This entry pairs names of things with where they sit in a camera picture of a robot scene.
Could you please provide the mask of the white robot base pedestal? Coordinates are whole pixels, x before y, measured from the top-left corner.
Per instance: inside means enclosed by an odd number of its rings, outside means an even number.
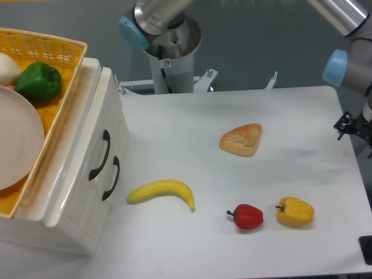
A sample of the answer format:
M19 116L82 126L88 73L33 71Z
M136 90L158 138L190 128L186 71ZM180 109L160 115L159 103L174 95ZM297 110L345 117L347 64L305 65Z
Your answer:
M156 94L194 91L194 55L201 43L201 29L191 17L175 19L145 50Z

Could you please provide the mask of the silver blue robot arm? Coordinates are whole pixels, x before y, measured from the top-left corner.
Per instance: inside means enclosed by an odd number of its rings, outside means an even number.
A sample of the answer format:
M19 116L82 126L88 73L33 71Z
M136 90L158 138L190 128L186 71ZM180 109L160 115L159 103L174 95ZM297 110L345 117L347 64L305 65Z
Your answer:
M151 62L155 92L194 90L194 52L201 42L197 22L184 11L192 1L137 1L119 19L123 38ZM358 1L310 1L345 38L347 50L335 50L323 79L368 99L358 117L345 112L334 124L339 136L355 135L371 145L371 13Z

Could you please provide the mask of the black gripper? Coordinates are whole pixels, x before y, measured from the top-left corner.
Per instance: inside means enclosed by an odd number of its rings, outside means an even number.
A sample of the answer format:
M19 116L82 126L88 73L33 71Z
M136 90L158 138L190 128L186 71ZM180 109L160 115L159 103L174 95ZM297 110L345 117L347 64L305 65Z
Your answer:
M338 132L337 140L340 140L344 134L353 134L363 139L371 149L371 120L367 121L362 112L357 118L352 118L352 115L346 111L333 128Z

